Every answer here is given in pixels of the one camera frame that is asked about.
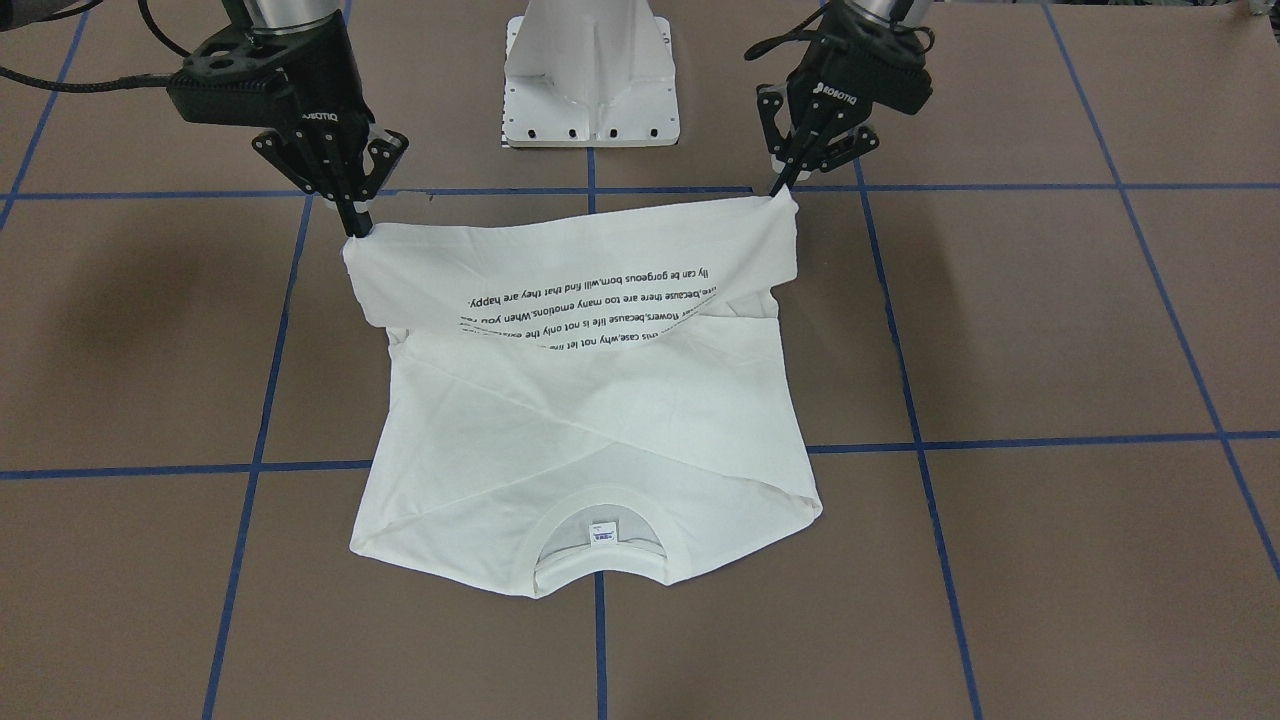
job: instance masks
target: white mounting bracket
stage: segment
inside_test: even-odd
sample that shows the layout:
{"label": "white mounting bracket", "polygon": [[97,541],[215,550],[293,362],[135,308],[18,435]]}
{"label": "white mounting bracket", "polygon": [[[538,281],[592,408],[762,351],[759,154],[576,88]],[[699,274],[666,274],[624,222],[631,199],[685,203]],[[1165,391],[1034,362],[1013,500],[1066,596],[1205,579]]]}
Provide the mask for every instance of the white mounting bracket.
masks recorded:
{"label": "white mounting bracket", "polygon": [[507,23],[502,142],[646,147],[680,138],[671,24],[646,0],[530,0]]}

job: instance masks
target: cable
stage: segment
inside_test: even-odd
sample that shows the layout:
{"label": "cable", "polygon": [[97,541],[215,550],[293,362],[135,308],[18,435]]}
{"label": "cable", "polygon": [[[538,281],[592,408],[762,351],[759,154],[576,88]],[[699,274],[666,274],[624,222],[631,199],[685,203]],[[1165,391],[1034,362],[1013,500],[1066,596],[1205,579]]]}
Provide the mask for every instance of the cable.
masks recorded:
{"label": "cable", "polygon": [[54,92],[111,92],[136,87],[166,87],[169,85],[169,76],[159,74],[125,76],[108,82],[52,82],[24,76],[3,65],[0,65],[0,77]]}
{"label": "cable", "polygon": [[72,8],[70,10],[63,10],[60,13],[54,13],[52,15],[49,15],[47,18],[40,19],[40,20],[36,20],[36,22],[37,23],[51,23],[54,20],[65,20],[67,18],[74,18],[76,15],[78,15],[81,13],[87,13],[87,12],[92,10],[93,8],[97,8],[101,4],[102,4],[102,0],[88,0],[88,3],[84,3],[79,8]]}
{"label": "cable", "polygon": [[151,35],[156,36],[156,40],[163,42],[165,47],[177,53],[179,58],[191,55],[187,49],[170,40],[169,36],[160,29],[160,26],[156,24],[156,19],[151,17],[151,6],[147,4],[147,0],[138,0],[138,14],[142,15],[142,22],[147,26],[147,29],[151,31]]}

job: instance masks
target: brown floor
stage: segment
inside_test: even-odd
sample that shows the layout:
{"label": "brown floor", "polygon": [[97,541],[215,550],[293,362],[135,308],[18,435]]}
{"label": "brown floor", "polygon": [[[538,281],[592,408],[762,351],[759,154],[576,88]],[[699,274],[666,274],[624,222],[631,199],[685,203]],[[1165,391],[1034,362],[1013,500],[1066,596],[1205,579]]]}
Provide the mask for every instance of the brown floor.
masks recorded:
{"label": "brown floor", "polygon": [[[155,5],[187,45],[221,24]],[[357,0],[367,100],[413,142],[375,218],[764,190],[753,91],[797,49],[741,51],[813,0],[652,5],[684,137],[589,156],[498,146],[524,1]],[[672,588],[605,574],[536,602],[347,550],[385,340],[337,217],[252,131],[152,90],[0,85],[0,716],[1280,717],[1270,27],[928,22],[934,97],[877,110],[864,174],[804,186],[777,291],[823,518]],[[45,77],[175,61],[129,3],[0,36]]]}

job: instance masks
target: shirt tag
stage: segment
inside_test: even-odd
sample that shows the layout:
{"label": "shirt tag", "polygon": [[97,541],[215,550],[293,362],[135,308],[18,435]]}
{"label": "shirt tag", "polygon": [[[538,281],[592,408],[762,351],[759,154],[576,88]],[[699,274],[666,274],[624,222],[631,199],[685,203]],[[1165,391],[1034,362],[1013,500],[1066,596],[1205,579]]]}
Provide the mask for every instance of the shirt tag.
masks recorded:
{"label": "shirt tag", "polygon": [[617,523],[591,523],[590,530],[588,533],[591,538],[591,544],[618,544],[618,524]]}

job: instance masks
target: white t-shirt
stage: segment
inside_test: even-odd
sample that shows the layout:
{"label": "white t-shirt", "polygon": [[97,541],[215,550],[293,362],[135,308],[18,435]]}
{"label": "white t-shirt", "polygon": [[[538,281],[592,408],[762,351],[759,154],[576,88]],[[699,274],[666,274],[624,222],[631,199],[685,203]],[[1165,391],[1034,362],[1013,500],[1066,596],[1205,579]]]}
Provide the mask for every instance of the white t-shirt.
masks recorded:
{"label": "white t-shirt", "polygon": [[808,527],[769,295],[795,211],[782,192],[349,240],[392,356],[352,551],[541,597],[604,569],[671,584]]}

